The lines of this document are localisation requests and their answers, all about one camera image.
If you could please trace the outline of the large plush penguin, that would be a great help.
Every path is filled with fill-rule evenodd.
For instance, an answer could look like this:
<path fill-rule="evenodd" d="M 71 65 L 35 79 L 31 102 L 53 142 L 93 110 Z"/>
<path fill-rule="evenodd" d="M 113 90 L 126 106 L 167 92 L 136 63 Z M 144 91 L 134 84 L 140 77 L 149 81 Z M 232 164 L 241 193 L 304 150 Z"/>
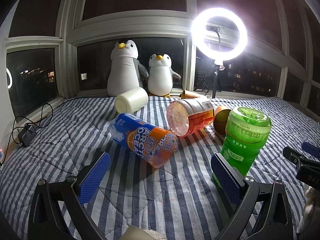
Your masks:
<path fill-rule="evenodd" d="M 149 72 L 138 60 L 138 48 L 133 40 L 119 40 L 111 52 L 107 94 L 116 97 L 131 89 L 143 87 L 141 76 Z"/>

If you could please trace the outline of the clear orange plastic bottle cup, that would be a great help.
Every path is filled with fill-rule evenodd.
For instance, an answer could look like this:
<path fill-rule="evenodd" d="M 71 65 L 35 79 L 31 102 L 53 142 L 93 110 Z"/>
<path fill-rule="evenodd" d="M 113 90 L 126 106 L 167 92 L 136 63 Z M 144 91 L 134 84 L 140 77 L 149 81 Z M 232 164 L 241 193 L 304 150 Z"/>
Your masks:
<path fill-rule="evenodd" d="M 213 123 L 214 105 L 207 98 L 176 100 L 167 107 L 167 121 L 178 137 L 189 136 Z"/>

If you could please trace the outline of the blue orange Arctic Ocean bottle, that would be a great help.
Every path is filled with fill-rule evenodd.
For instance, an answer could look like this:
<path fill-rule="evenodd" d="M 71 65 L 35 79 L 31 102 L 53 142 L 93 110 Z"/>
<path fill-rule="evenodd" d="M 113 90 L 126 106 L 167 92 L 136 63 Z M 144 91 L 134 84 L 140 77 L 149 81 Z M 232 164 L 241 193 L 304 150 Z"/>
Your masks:
<path fill-rule="evenodd" d="M 110 132 L 115 142 L 134 152 L 154 168 L 162 167 L 173 154 L 177 137 L 169 130 L 129 113 L 111 121 Z"/>

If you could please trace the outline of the brown round cup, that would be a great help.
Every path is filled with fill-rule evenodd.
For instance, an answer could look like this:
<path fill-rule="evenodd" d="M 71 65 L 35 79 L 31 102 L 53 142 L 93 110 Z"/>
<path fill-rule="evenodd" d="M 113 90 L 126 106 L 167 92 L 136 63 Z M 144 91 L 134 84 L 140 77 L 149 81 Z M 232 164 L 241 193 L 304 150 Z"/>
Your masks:
<path fill-rule="evenodd" d="M 213 127 L 216 134 L 226 136 L 226 125 L 231 109 L 227 106 L 218 106 L 214 111 Z"/>

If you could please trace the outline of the blue white striped quilt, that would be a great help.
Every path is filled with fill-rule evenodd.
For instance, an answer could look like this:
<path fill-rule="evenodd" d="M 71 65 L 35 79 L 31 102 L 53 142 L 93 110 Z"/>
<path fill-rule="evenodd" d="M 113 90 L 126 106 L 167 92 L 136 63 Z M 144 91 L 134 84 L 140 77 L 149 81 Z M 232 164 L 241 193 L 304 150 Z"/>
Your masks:
<path fill-rule="evenodd" d="M 279 98 L 213 99 L 212 104 L 254 108 L 270 117 L 271 133 L 248 175 L 262 183 L 284 181 L 296 229 L 305 204 L 303 184 L 282 151 L 290 146 L 317 160 L 302 151 L 301 144 L 319 147 L 319 124 Z M 40 179 L 64 181 L 77 175 L 95 153 L 105 151 L 110 169 L 85 208 L 107 239 L 120 239 L 131 224 L 167 239 L 214 239 L 231 212 L 212 180 L 210 166 L 213 152 L 221 152 L 223 137 L 208 126 L 178 139 L 170 160 L 154 169 L 112 139 L 110 122 L 116 116 L 114 98 L 67 100 L 28 147 L 15 148 L 1 171 L 1 211 L 13 230 L 27 239 L 32 197 Z"/>

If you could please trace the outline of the white power strip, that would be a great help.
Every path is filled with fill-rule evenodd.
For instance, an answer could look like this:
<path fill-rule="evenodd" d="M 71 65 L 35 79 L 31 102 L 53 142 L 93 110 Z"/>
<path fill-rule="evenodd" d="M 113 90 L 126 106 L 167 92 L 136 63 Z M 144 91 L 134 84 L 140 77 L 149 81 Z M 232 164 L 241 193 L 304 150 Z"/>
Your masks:
<path fill-rule="evenodd" d="M 3 158 L 4 158 L 4 155 L 3 155 L 3 150 L 0 149 L 0 166 L 3 165 Z"/>

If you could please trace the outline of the small plush penguin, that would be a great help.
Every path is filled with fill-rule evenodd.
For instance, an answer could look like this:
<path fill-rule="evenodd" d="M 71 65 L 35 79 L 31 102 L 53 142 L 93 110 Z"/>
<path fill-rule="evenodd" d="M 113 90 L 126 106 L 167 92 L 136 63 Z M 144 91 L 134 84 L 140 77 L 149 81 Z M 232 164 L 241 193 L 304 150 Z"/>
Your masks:
<path fill-rule="evenodd" d="M 171 58 L 167 54 L 150 56 L 148 90 L 151 94 L 169 95 L 173 88 L 173 77 L 181 79 L 181 76 L 172 70 L 171 65 Z"/>

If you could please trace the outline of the white plastic cup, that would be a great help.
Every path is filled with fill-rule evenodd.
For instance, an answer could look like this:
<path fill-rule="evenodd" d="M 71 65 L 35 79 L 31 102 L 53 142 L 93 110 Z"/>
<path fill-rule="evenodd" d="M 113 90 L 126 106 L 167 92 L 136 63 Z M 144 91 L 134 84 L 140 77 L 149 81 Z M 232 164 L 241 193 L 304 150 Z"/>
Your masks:
<path fill-rule="evenodd" d="M 137 87 L 118 95 L 115 99 L 115 108 L 118 113 L 135 113 L 147 105 L 148 94 L 144 88 Z"/>

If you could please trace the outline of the green plastic bottle cup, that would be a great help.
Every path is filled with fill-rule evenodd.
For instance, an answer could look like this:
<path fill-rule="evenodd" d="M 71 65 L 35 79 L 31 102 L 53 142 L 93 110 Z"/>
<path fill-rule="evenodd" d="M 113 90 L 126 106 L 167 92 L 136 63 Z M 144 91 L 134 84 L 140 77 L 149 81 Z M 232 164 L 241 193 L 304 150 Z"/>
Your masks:
<path fill-rule="evenodd" d="M 272 128 L 271 119 L 262 111 L 235 107 L 230 111 L 221 155 L 245 177 Z"/>

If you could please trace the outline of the black power adapter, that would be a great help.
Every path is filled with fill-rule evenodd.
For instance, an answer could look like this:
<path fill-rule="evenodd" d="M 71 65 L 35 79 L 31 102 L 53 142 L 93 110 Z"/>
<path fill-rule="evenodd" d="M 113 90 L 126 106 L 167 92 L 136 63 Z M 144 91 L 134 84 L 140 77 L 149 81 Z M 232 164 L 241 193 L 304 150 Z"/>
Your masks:
<path fill-rule="evenodd" d="M 18 134 L 18 139 L 23 147 L 28 147 L 36 135 L 34 126 L 27 124 Z"/>

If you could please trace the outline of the brown paper cup lying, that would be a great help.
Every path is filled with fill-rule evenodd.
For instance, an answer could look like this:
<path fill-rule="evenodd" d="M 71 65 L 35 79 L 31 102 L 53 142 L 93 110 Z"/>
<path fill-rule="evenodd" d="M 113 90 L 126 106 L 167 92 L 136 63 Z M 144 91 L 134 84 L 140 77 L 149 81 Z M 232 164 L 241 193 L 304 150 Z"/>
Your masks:
<path fill-rule="evenodd" d="M 195 93 L 189 90 L 183 90 L 182 94 L 181 94 L 181 99 L 194 99 L 194 98 L 206 98 L 205 95 L 199 94 L 199 93 Z"/>

